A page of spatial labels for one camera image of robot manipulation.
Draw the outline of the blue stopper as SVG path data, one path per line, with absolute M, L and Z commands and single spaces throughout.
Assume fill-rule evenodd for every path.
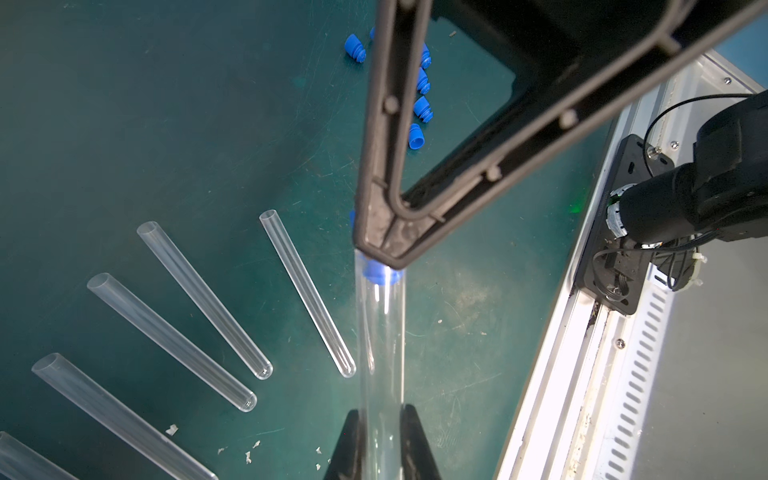
M 414 102 L 413 112 L 414 112 L 414 115 L 422 123 L 425 123 L 425 124 L 429 123 L 434 117 L 432 107 L 425 96 L 420 96 Z
M 418 69 L 416 89 L 420 95 L 427 95 L 431 89 L 431 83 L 423 68 Z
M 395 285 L 405 276 L 405 270 L 396 270 L 366 256 L 359 249 L 355 250 L 356 265 L 361 268 L 362 276 L 378 286 Z
M 425 138 L 421 127 L 412 123 L 408 131 L 408 148 L 411 150 L 419 150 L 425 144 Z
M 344 42 L 345 53 L 356 63 L 362 64 L 367 58 L 367 51 L 362 41 L 355 35 L 350 34 Z
M 427 70 L 432 64 L 432 56 L 431 52 L 426 44 L 423 44 L 422 46 L 422 53 L 421 53 L 421 59 L 420 59 L 420 67 L 424 70 Z

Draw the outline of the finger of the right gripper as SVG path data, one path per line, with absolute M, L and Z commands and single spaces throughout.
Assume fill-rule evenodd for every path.
M 392 229 L 415 217 L 400 188 L 416 82 L 432 3 L 379 1 L 373 63 L 355 197 L 354 246 L 395 269 L 411 261 L 410 240 L 387 242 Z
M 412 242 L 409 264 L 767 8 L 763 1 L 430 2 L 430 20 L 451 21 L 512 70 L 516 83 L 436 167 L 409 189 L 401 181 L 415 217 L 394 227 L 389 243 Z

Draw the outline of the test tube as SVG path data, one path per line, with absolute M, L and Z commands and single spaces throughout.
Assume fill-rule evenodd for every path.
M 237 410 L 248 413 L 255 408 L 257 396 L 251 389 L 111 274 L 95 275 L 87 282 L 87 288 Z
M 1 474 L 8 479 L 77 480 L 5 431 L 1 432 Z
M 401 479 L 400 412 L 405 385 L 406 274 L 395 285 L 367 281 L 355 260 L 361 380 L 365 430 L 364 479 Z

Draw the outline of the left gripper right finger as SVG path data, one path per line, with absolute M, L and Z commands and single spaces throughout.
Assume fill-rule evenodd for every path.
M 437 463 L 414 405 L 400 414 L 401 464 L 405 480 L 441 480 Z

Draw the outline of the test tube horizontal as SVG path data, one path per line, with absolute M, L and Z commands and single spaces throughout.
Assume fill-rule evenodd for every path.
M 172 478 L 217 477 L 63 355 L 51 353 L 31 371 Z

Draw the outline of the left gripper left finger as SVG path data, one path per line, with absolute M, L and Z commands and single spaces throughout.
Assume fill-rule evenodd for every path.
M 362 423 L 360 412 L 350 410 L 342 426 L 324 480 L 360 480 L 362 476 Z

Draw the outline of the test tube diagonal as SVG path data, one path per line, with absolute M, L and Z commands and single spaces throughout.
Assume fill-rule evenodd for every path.
M 278 212 L 274 209 L 266 210 L 260 214 L 259 220 L 338 372 L 343 378 L 352 378 L 357 372 L 355 360 Z
M 271 361 L 160 224 L 156 221 L 148 221 L 138 226 L 136 232 L 249 371 L 259 380 L 268 379 L 274 372 Z

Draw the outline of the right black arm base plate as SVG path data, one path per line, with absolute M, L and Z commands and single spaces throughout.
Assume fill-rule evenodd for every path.
M 644 252 L 674 238 L 679 202 L 675 165 L 649 160 L 643 139 L 630 134 L 612 157 L 606 186 L 576 273 L 576 286 L 623 314 L 637 311 L 652 259 Z

